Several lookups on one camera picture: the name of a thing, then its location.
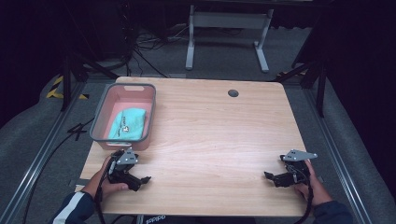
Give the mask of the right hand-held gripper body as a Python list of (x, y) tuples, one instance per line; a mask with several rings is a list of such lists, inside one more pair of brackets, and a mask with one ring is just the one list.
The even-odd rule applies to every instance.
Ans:
[(306, 183), (309, 180), (310, 173), (305, 161), (315, 159), (317, 156), (317, 153), (309, 153), (297, 149), (292, 149), (286, 155), (280, 155), (280, 159), (285, 163), (287, 170), (282, 175), (291, 175), (294, 179), (294, 184)]

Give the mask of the person's right hand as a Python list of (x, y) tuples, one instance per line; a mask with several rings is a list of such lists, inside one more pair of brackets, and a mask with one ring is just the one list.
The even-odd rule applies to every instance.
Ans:
[[(324, 188), (322, 183), (318, 180), (310, 160), (306, 160), (305, 164), (310, 173), (310, 185), (313, 191), (312, 205), (318, 206), (323, 203), (331, 202), (332, 197), (329, 194), (329, 192)], [(294, 190), (298, 195), (303, 196), (306, 200), (308, 200), (309, 189), (307, 185), (305, 184), (295, 185)]]

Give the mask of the teal cloth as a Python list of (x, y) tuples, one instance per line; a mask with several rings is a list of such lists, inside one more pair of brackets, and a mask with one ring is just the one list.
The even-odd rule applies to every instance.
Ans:
[(126, 108), (119, 112), (111, 123), (107, 135), (112, 140), (139, 140), (144, 131), (146, 110)]

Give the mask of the gray metal desk frame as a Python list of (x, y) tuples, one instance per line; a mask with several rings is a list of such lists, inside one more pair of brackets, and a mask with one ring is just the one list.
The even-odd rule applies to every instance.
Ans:
[(251, 29), (260, 30), (261, 37), (253, 43), (261, 70), (269, 72), (263, 45), (267, 36), (274, 11), (268, 9), (263, 14), (231, 13), (231, 12), (204, 12), (197, 11), (195, 5), (190, 5), (189, 14), (189, 43), (185, 68), (191, 70), (194, 60), (194, 29), (195, 28), (232, 28), (232, 29)]

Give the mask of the aluminium floor rail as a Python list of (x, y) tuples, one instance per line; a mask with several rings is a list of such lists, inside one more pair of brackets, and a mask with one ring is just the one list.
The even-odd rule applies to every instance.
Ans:
[(306, 101), (311, 108), (311, 111), (314, 113), (315, 121), (317, 122), (320, 131), (324, 136), (330, 160), (332, 161), (334, 169), (340, 179), (341, 185), (347, 196), (349, 204), (351, 205), (356, 220), (359, 224), (373, 224), (373, 221), (371, 220), (367, 209), (361, 199), (361, 196), (356, 188), (355, 182), (349, 174), (346, 164), (344, 163), (344, 160), (338, 150), (338, 147), (332, 138), (330, 129), (325, 119), (318, 114), (314, 94), (309, 90), (303, 90), (303, 93)]
[(66, 117), (84, 88), (85, 83), (77, 83), (74, 89), (71, 90), (71, 96), (69, 98), (64, 98), (66, 102), (65, 110), (60, 111), (56, 119), (52, 122), (52, 126), (45, 140), (23, 174), (21, 182), (13, 193), (7, 207), (0, 215), (0, 224), (11, 224), (15, 216), (20, 212), (25, 201), (32, 195), (36, 181), (44, 170), (46, 162), (50, 159), (51, 153), (54, 151), (55, 140), (65, 123)]

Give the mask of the black metal stand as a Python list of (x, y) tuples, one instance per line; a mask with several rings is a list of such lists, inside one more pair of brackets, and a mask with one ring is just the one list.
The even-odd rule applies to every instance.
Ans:
[(276, 76), (274, 82), (282, 83), (283, 81), (294, 77), (296, 75), (305, 72), (303, 79), (300, 82), (300, 86), (303, 89), (311, 89), (315, 82), (318, 83), (317, 86), (317, 98), (316, 98), (316, 110), (318, 114), (323, 118), (323, 102), (324, 102), (324, 93), (326, 86), (326, 75), (327, 70), (325, 68), (325, 63), (321, 61), (311, 62), (302, 64), (289, 72), (281, 72)]
[(84, 64), (87, 64), (94, 71), (99, 72), (111, 79), (116, 79), (119, 77), (109, 69), (103, 67), (97, 62), (89, 60), (82, 54), (74, 51), (68, 52), (64, 57), (64, 98), (62, 111), (65, 111), (72, 102), (72, 77), (76, 79), (77, 83), (85, 83), (88, 80), (89, 76)]

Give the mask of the black tape cross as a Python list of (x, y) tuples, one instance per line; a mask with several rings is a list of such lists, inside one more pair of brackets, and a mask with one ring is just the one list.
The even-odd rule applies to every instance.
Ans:
[(71, 129), (69, 129), (67, 132), (70, 133), (71, 135), (75, 135), (75, 140), (78, 141), (80, 136), (86, 132), (86, 130), (84, 129), (85, 125), (82, 123), (79, 123), (78, 125), (72, 127)]

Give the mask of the pink basket with gray rim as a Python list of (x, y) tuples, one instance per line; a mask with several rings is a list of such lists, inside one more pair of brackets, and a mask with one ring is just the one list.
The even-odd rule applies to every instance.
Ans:
[[(145, 150), (149, 147), (150, 129), (156, 105), (156, 88), (148, 83), (114, 83), (106, 87), (96, 109), (91, 127), (91, 138), (103, 149), (116, 150), (131, 147)], [(126, 108), (146, 110), (143, 135), (139, 140), (112, 140), (107, 135), (114, 118)]]

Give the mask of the yellow black hazard tape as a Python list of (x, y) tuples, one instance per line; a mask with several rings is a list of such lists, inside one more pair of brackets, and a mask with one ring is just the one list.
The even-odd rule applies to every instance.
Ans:
[(49, 89), (49, 92), (47, 93), (47, 98), (57, 98), (57, 99), (64, 98), (64, 95), (60, 92), (60, 86), (63, 81), (64, 81), (64, 77), (62, 75), (59, 75), (54, 80), (51, 88)]

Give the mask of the person's left hand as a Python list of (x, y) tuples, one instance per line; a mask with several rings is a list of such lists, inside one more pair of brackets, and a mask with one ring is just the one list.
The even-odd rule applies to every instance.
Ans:
[(125, 183), (111, 184), (106, 177), (103, 177), (103, 175), (106, 173), (106, 167), (110, 160), (110, 156), (104, 160), (102, 167), (92, 176), (88, 184), (82, 188), (83, 192), (90, 194), (94, 198), (98, 187), (101, 187), (102, 197), (106, 198), (114, 192), (129, 189), (128, 185)]

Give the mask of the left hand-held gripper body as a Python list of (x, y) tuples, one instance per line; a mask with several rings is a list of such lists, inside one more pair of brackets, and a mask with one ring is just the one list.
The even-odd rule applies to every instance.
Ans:
[(129, 147), (114, 152), (111, 155), (108, 180), (110, 183), (126, 183), (138, 185), (139, 179), (129, 174), (129, 170), (137, 163), (137, 157)]

